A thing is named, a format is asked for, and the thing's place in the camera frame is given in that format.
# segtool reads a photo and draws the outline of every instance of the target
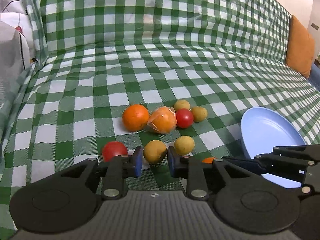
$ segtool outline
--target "checkered tablecloth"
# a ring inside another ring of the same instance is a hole
[[[172,145],[188,135],[198,159],[241,156],[241,116],[265,106],[308,144],[320,143],[320,94],[284,65],[291,16],[275,0],[26,1],[38,62],[4,130],[1,239],[15,229],[8,204],[17,189],[89,157],[102,161],[109,141],[132,153],[151,140]],[[181,98],[205,107],[207,120],[165,135],[124,129],[128,105],[151,113]],[[170,177],[167,159],[144,162],[141,178],[127,183],[186,186]]]

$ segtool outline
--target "red ball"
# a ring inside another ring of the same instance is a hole
[[[185,108],[176,112],[177,126],[180,128],[188,128],[193,124],[193,114]]]
[[[105,162],[110,161],[114,156],[122,154],[128,154],[128,149],[121,142],[108,142],[102,149],[102,157]]]

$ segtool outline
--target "orange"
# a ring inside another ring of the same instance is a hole
[[[177,119],[174,109],[162,106],[156,109],[150,116],[147,124],[158,133],[169,133],[176,128]]]
[[[202,162],[203,163],[212,163],[214,159],[216,159],[216,157],[209,157],[209,158],[205,158]]]
[[[149,118],[148,110],[142,105],[129,106],[122,114],[122,122],[130,132],[141,130]]]

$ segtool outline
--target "light blue bowl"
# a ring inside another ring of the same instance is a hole
[[[271,153],[275,146],[306,145],[300,133],[282,115],[265,107],[248,109],[241,119],[241,144],[246,158]],[[301,183],[271,174],[264,178],[286,188]]]

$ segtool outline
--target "orange pillow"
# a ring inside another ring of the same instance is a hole
[[[308,78],[311,71],[315,40],[308,30],[292,15],[285,63]]]

